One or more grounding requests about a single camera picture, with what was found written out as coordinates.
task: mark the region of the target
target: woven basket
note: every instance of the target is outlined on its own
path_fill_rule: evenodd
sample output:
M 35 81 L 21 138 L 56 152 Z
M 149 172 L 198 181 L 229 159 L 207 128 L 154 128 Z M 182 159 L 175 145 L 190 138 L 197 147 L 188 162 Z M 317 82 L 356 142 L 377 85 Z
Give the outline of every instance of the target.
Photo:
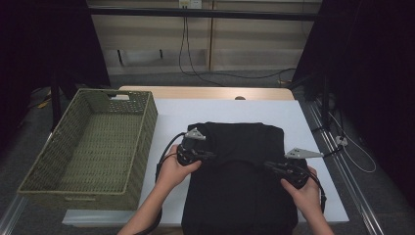
M 157 116 L 151 92 L 79 89 L 18 193 L 49 208 L 136 210 Z

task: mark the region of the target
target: hand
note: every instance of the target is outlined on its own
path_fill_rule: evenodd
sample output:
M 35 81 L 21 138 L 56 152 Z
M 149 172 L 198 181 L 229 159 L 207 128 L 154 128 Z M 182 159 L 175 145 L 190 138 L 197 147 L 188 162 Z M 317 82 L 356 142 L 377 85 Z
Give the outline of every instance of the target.
M 188 174 L 197 170 L 202 164 L 202 162 L 197 161 L 193 164 L 183 166 L 177 161 L 176 153 L 177 145 L 171 146 L 170 151 L 165 156 L 156 184 L 172 189 L 180 184 Z
M 317 171 L 314 168 L 311 166 L 308 168 L 311 173 L 317 175 Z M 285 179 L 281 179 L 281 184 L 293 197 L 294 203 L 305 218 L 312 216 L 317 212 L 322 212 L 320 208 L 320 190 L 313 179 L 308 178 L 306 184 L 300 189 L 295 188 Z

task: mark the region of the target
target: white tabletop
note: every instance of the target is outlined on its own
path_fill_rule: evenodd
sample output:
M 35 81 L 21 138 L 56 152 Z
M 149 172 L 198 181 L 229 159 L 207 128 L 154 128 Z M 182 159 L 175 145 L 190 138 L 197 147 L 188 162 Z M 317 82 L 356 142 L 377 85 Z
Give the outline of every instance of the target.
M 189 124 L 207 121 L 262 122 L 284 130 L 286 152 L 295 147 L 319 152 L 298 101 L 156 99 L 156 106 L 159 116 L 140 205 L 154 186 L 156 164 L 162 151 L 176 134 L 186 131 Z M 324 161 L 309 159 L 307 162 L 317 169 L 318 177 L 326 192 L 326 219 L 330 223 L 348 221 L 345 208 Z M 165 200 L 161 226 L 180 226 L 189 179 L 190 176 L 173 189 Z M 120 226 L 126 223 L 133 213 L 134 211 L 68 210 L 63 223 L 74 226 Z M 299 221 L 305 222 L 300 212 Z

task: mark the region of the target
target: controller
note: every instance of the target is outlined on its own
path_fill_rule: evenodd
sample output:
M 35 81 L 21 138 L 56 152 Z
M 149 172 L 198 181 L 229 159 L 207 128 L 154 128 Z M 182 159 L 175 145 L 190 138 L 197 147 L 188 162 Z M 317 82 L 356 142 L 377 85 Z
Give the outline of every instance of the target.
M 273 172 L 279 179 L 286 179 L 297 189 L 305 185 L 310 174 L 305 160 L 288 159 L 283 164 L 265 162 L 264 166 L 265 169 Z
M 188 131 L 179 146 L 177 146 L 177 161 L 181 165 L 190 165 L 196 161 L 209 161 L 216 158 L 216 154 L 197 147 L 199 141 L 205 141 L 206 137 L 197 129 L 194 128 Z

